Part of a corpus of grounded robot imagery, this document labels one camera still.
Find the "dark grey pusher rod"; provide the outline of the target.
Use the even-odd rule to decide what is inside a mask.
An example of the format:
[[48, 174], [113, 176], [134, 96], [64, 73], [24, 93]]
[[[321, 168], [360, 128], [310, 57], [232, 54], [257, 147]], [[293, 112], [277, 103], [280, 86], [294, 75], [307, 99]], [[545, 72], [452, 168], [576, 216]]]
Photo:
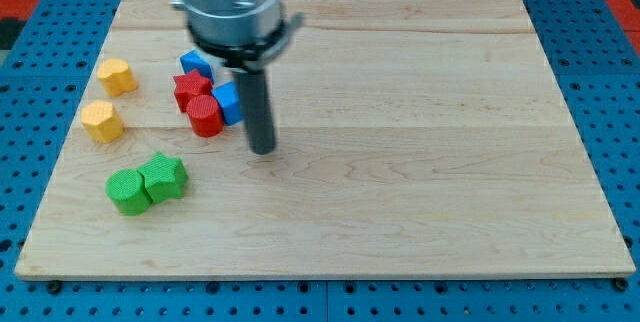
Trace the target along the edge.
[[276, 133], [265, 72], [235, 72], [234, 82], [249, 148], [258, 155], [273, 152]]

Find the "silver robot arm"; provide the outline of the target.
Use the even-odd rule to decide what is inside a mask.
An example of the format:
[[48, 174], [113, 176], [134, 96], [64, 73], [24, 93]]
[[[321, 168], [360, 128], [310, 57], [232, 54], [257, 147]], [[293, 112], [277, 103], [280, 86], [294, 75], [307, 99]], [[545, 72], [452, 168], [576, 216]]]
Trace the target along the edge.
[[230, 69], [239, 95], [248, 145], [258, 155], [276, 148], [266, 69], [304, 24], [282, 0], [171, 0], [185, 13], [198, 50]]

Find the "black clamp ring mount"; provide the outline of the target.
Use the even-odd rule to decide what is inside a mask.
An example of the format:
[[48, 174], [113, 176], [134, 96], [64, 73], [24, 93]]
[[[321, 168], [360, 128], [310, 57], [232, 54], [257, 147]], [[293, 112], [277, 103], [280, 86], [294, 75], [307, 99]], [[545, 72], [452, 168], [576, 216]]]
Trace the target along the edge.
[[231, 46], [207, 42], [190, 24], [187, 25], [194, 45], [212, 64], [245, 72], [263, 70], [278, 59], [293, 40], [295, 32], [303, 26], [304, 14], [298, 12], [289, 20], [282, 20], [266, 37], [255, 39], [249, 44]]

